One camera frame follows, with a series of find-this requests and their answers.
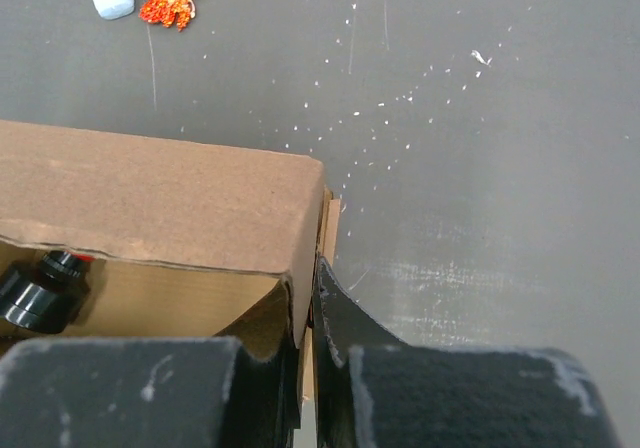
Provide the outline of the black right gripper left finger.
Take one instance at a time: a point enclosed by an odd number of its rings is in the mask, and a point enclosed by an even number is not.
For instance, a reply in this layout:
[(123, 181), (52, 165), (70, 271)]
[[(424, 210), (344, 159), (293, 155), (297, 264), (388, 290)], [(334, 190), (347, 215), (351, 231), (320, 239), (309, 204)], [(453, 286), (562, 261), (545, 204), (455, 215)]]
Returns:
[(235, 337), (32, 338), (1, 359), (5, 447), (289, 447), (297, 353)]

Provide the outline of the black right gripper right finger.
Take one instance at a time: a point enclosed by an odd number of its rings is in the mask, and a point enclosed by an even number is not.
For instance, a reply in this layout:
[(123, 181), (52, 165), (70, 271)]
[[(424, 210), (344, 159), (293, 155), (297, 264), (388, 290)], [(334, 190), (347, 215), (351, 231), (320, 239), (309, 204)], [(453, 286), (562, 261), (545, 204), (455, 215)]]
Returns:
[(321, 447), (617, 447), (583, 365), (553, 348), (414, 346), (319, 257), (312, 301)]

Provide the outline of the brown cardboard box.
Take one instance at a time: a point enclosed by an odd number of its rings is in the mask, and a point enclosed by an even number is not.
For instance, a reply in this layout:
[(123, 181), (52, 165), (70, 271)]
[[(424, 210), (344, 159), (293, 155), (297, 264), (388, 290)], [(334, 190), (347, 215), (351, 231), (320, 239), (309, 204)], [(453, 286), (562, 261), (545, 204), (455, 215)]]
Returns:
[(265, 359), (288, 334), (310, 399), (313, 268), (333, 257), (339, 216), (306, 155), (1, 125), (2, 264), (91, 260), (66, 337), (229, 335)]

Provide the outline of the red black stamp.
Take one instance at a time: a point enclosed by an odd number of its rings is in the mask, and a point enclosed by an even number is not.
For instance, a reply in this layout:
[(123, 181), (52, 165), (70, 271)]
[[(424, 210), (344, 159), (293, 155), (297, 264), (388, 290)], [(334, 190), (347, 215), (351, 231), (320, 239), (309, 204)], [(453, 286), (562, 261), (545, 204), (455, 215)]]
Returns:
[(31, 332), (59, 334), (78, 316), (94, 259), (51, 250), (34, 263), (14, 261), (1, 275), (1, 318)]

